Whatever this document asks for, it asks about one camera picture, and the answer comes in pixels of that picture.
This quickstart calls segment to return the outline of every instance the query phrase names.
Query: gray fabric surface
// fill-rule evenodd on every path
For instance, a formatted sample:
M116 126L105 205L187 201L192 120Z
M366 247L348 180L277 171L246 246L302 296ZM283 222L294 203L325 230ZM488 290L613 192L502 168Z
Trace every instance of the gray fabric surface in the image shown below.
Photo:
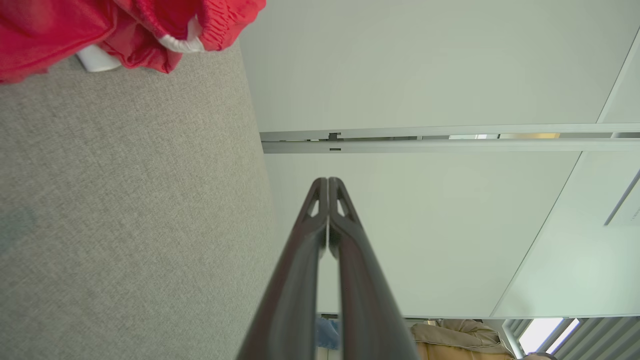
M0 86L0 359L231 359L284 240L238 46Z

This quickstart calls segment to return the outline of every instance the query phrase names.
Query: person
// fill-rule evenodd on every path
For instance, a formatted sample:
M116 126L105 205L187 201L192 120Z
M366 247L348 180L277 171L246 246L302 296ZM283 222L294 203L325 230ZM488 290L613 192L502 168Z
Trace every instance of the person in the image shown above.
M498 332L475 320L437 320L435 325L415 324L411 334L422 360L514 360ZM557 360L537 352L522 360Z

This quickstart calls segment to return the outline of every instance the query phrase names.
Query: red fabric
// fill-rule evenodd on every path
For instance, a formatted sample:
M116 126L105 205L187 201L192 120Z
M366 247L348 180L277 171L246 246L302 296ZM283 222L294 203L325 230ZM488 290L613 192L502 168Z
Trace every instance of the red fabric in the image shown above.
M195 15L207 51L234 43L265 0L0 0L0 83L18 82L97 44L127 68L171 72L182 57L156 39L187 37Z

